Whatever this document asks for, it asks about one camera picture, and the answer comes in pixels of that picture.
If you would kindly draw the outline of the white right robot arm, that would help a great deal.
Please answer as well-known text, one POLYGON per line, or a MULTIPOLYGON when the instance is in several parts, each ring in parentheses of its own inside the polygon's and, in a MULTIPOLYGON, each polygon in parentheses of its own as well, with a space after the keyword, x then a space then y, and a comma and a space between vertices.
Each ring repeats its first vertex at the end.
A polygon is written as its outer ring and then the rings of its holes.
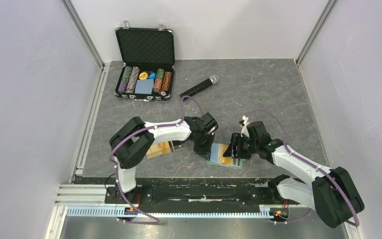
POLYGON ((284 199, 314 210, 329 227, 336 228, 365 209, 365 204, 349 174, 342 168, 330 168, 297 154, 280 139, 272 139, 262 121, 240 120, 242 130, 233 133, 225 157, 261 159, 281 167, 292 175, 282 174, 268 183, 271 202, 284 199))

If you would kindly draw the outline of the black poker chip case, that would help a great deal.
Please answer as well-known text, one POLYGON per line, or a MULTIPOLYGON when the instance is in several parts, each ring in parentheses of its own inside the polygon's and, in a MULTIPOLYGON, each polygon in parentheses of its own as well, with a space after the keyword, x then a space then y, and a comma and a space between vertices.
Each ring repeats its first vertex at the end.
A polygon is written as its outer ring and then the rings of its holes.
POLYGON ((115 29, 123 67, 114 94, 141 101, 171 99, 175 75, 174 32, 157 28, 131 27, 125 20, 115 29), (137 80, 154 79, 151 95, 136 94, 137 80))

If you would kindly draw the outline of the orange credit card stack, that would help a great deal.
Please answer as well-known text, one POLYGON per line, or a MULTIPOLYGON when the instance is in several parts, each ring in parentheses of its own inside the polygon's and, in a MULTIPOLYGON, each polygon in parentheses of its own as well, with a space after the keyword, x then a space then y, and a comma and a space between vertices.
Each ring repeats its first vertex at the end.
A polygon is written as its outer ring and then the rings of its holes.
POLYGON ((148 149, 146 157, 147 159, 153 159, 159 156, 170 154, 174 151, 172 148, 172 141, 153 144, 148 149))

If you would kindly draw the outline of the blue playing card deck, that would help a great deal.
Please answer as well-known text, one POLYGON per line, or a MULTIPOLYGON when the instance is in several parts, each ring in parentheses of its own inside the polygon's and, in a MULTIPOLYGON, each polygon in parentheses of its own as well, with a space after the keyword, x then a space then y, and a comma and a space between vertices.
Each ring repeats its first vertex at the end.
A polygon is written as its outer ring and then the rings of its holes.
POLYGON ((134 93, 151 95, 153 92, 153 86, 154 79, 137 80, 134 93))

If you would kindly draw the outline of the black handheld microphone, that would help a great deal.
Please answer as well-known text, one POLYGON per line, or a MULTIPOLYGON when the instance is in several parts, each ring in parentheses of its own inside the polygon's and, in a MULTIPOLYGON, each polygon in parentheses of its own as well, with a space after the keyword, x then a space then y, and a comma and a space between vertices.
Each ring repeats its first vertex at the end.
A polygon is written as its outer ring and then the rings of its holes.
POLYGON ((180 97, 181 98, 184 96, 192 97, 192 96, 196 95, 197 93, 207 89, 208 87, 217 84, 218 81, 219 81, 219 77, 216 75, 212 75, 208 79, 200 82, 199 84, 197 84, 197 85, 191 87, 190 89, 186 90, 185 92, 181 93, 180 97))

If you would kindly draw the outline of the gold striped credit card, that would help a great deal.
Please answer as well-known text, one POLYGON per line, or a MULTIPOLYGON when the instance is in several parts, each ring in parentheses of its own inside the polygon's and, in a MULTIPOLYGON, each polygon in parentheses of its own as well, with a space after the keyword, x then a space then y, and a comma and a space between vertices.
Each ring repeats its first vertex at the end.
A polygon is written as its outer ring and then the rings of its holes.
POLYGON ((242 168, 242 160, 237 158, 220 156, 217 158, 217 163, 221 166, 242 168))

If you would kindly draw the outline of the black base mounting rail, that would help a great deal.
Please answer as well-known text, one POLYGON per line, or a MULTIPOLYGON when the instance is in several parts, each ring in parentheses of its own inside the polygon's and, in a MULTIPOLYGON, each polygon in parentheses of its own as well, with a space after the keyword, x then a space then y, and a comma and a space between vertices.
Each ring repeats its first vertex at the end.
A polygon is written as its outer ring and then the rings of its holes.
POLYGON ((127 199, 146 213, 255 213, 295 205, 273 193, 270 178, 138 178, 127 199))

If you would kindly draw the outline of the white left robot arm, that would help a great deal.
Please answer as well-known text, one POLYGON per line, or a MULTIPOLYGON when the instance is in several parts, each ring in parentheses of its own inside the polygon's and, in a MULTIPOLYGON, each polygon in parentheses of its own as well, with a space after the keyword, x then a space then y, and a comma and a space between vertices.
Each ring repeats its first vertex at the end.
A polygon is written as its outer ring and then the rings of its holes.
POLYGON ((136 166, 151 146, 167 141, 190 141, 194 153, 209 157, 217 129, 218 123, 210 113, 157 123, 143 121, 141 117, 130 119, 109 140, 109 160, 115 167, 119 199, 130 203, 136 198, 136 166))

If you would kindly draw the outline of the clear acrylic card tray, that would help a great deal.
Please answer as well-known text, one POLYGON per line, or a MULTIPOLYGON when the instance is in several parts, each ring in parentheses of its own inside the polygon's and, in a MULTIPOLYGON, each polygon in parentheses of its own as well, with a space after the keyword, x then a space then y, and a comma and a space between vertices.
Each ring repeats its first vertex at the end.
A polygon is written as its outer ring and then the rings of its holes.
POLYGON ((153 144, 146 153, 147 159, 157 158, 175 152, 185 146, 185 141, 166 141, 153 144))

